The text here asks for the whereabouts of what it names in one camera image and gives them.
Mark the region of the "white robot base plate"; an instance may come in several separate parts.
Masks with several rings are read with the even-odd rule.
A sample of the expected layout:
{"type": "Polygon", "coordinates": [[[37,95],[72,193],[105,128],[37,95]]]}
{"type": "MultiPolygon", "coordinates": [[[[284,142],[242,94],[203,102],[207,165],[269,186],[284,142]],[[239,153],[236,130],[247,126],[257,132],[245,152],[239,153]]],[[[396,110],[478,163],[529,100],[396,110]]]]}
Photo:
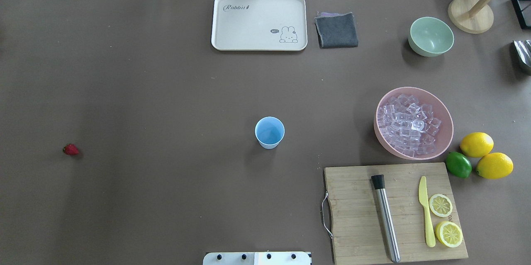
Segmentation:
{"type": "Polygon", "coordinates": [[[211,252],[203,265],[311,265],[312,255],[304,251],[211,252]]]}

